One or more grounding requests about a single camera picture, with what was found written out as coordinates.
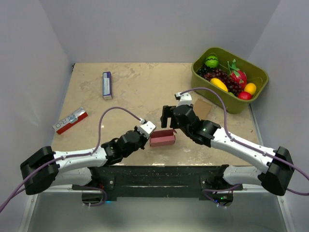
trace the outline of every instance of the small red box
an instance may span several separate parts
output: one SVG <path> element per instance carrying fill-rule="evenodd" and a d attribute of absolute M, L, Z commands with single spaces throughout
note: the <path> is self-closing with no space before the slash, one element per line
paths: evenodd
<path fill-rule="evenodd" d="M 157 130 L 150 136 L 150 147 L 173 145 L 176 142 L 175 130 Z"/>

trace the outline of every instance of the orange fruit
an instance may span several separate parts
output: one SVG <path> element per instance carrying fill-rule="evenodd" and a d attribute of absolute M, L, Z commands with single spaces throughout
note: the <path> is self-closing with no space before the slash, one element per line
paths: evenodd
<path fill-rule="evenodd" d="M 253 83 L 248 83 L 243 91 L 250 93 L 253 96 L 256 92 L 256 85 Z"/>

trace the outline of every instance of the green fruit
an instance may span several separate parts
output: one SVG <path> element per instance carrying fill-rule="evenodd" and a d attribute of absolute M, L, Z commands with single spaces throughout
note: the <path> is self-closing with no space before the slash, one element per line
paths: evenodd
<path fill-rule="evenodd" d="M 216 56 L 209 56 L 205 60 L 205 65 L 209 68 L 216 68 L 219 65 L 219 60 Z"/>

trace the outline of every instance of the olive green basket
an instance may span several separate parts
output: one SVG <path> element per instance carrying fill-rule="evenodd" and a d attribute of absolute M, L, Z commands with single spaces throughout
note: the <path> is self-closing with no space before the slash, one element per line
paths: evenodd
<path fill-rule="evenodd" d="M 229 73 L 227 62 L 229 61 L 231 63 L 233 59 L 236 60 L 237 68 L 245 72 L 247 75 L 247 83 L 254 83 L 256 85 L 256 93 L 253 95 L 252 99 L 239 99 L 218 88 L 217 86 L 213 85 L 212 83 L 197 74 L 199 68 L 203 66 L 205 59 L 210 55 L 215 55 L 216 57 L 218 57 L 218 68 L 222 69 L 227 73 Z M 226 110 L 231 114 L 240 113 L 246 106 L 248 106 L 249 103 L 257 99 L 261 91 L 264 89 L 265 85 L 268 83 L 268 75 L 264 70 L 218 47 L 212 47 L 208 49 L 197 61 L 192 64 L 191 70 L 191 87 L 206 87 L 215 91 L 222 98 L 226 106 Z M 207 98 L 211 102 L 215 103 L 216 105 L 222 107 L 221 102 L 213 93 L 206 90 L 197 90 L 196 92 Z"/>

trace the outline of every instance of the white backdrop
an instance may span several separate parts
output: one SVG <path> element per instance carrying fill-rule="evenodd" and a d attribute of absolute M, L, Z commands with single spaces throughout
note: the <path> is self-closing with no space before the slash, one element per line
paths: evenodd
<path fill-rule="evenodd" d="M 294 163 L 309 173 L 309 2 L 281 0 L 249 61 L 266 69 L 269 85 L 253 104 L 265 145 L 288 148 Z M 294 174 L 290 188 L 309 192 Z M 297 232 L 308 231 L 309 197 L 286 194 Z"/>
<path fill-rule="evenodd" d="M 280 0 L 40 0 L 73 62 L 248 58 Z"/>
<path fill-rule="evenodd" d="M 38 0 L 0 2 L 0 202 L 22 181 L 19 165 L 49 145 L 70 63 Z M 0 231 L 18 230 L 27 197 L 0 214 Z"/>

